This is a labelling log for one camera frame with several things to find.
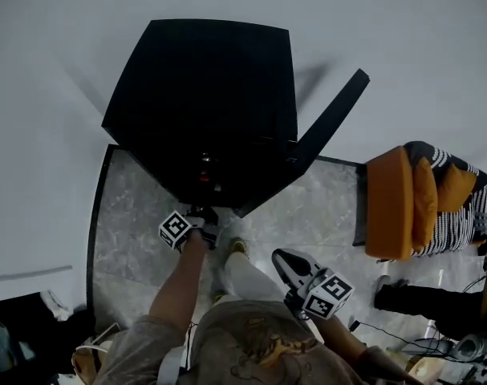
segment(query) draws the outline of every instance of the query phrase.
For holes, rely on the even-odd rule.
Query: marble floor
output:
[[[217,209],[222,225],[221,244],[204,264],[193,321],[198,322],[219,288],[218,270],[224,248],[232,237],[246,240],[250,260],[286,292],[271,262],[277,248],[295,248],[345,275],[355,293],[338,316],[343,323],[357,319],[412,341],[426,335],[428,321],[375,310],[375,281],[385,271],[419,286],[463,290],[483,275],[474,250],[413,258],[404,263],[378,264],[353,247],[356,228],[358,176],[355,168],[315,161],[307,173],[243,219],[228,209]],[[130,326],[145,314],[172,272],[178,253],[158,236],[158,225],[179,204],[125,151],[115,150],[101,201],[95,241],[93,298],[99,328],[117,321]],[[479,290],[477,284],[472,290]],[[355,335],[368,345],[396,348],[402,343],[383,332],[361,325]],[[448,374],[447,380],[453,378]]]

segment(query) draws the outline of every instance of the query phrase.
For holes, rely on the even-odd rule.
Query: orange chair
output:
[[[412,254],[412,167],[404,147],[367,163],[366,254],[407,260]]]

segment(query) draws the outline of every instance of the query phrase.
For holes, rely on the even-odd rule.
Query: black cable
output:
[[[433,356],[433,355],[434,355],[434,352],[436,352],[436,351],[437,351],[437,352],[439,352],[441,355],[443,355],[443,357],[441,357],[442,359],[444,359],[444,360],[446,360],[446,361],[449,361],[449,362],[452,362],[452,363],[478,363],[478,362],[482,361],[482,360],[485,358],[485,356],[487,355],[487,352],[486,352],[486,353],[485,353],[485,354],[483,354],[482,356],[480,356],[480,357],[478,357],[478,358],[475,358],[475,359],[472,359],[471,361],[459,361],[458,359],[455,359],[454,357],[452,357],[450,354],[445,354],[444,352],[442,352],[442,351],[440,351],[440,350],[438,350],[438,349],[434,349],[434,348],[428,348],[428,347],[426,347],[426,346],[421,346],[420,344],[417,344],[417,343],[415,343],[415,342],[409,342],[409,341],[407,341],[407,340],[405,340],[405,339],[403,339],[403,338],[401,338],[401,337],[399,337],[399,336],[396,336],[396,335],[394,335],[394,334],[390,334],[389,332],[387,332],[386,330],[383,330],[382,328],[377,328],[376,326],[373,326],[373,325],[371,325],[371,324],[366,324],[365,322],[361,322],[361,324],[366,325],[366,326],[369,326],[369,327],[374,328],[374,329],[376,329],[376,330],[380,330],[380,331],[384,332],[385,334],[392,336],[393,338],[396,338],[396,339],[399,339],[399,340],[400,340],[400,341],[402,341],[402,342],[405,342],[405,343],[406,343],[406,344],[408,344],[408,345],[409,345],[409,344],[410,344],[410,345],[414,345],[414,346],[416,346],[416,347],[419,347],[419,348],[422,348],[422,349],[425,349],[425,350],[431,351],[431,353],[430,353],[430,354],[424,354],[424,355],[421,355],[421,356],[430,356],[430,355],[432,355],[432,356]]]
[[[434,331],[434,335],[432,336],[432,339],[434,339],[436,337],[436,333],[437,333],[436,349],[438,350],[439,344],[441,343],[441,332],[439,332],[439,330],[437,329],[437,326],[434,325],[433,328],[435,329],[435,331]]]
[[[484,280],[486,278],[487,278],[487,275],[484,275],[484,277],[480,277],[477,280],[475,280],[473,282],[470,282],[468,284],[468,286],[466,286],[466,288],[464,288],[464,290],[462,291],[462,293],[465,293],[466,291],[471,290],[471,288],[473,288],[476,284],[478,284],[480,281],[482,281],[482,280]]]
[[[191,337],[191,334],[192,334],[192,328],[194,326],[197,326],[198,324],[196,324],[195,322],[190,322],[189,323],[189,328],[188,328],[188,341],[186,342],[186,370],[189,369],[189,340],[190,340],[190,337]]]

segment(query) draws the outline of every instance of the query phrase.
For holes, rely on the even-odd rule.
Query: leg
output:
[[[249,258],[241,252],[230,254],[225,263],[225,273],[234,293],[241,299],[279,302],[284,300],[285,295],[278,285],[250,264]]]
[[[375,308],[436,321],[438,330],[453,339],[471,334],[480,321],[481,293],[467,294],[420,286],[383,286]]]

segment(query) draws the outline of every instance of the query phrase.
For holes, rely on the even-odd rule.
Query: person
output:
[[[240,239],[231,243],[225,263],[233,293],[219,295],[199,321],[191,368],[178,375],[208,251],[208,243],[193,230],[148,315],[113,342],[96,385],[341,385],[385,379],[420,385],[378,347],[361,343],[337,318],[313,319],[325,342],[320,343],[284,305],[281,289],[250,263]]]
[[[423,315],[435,321],[443,336],[460,341],[467,334],[487,338],[487,312],[481,315],[484,298],[485,291],[467,293],[411,286],[407,280],[392,282],[389,276],[383,275],[378,281],[374,307],[400,314]]]

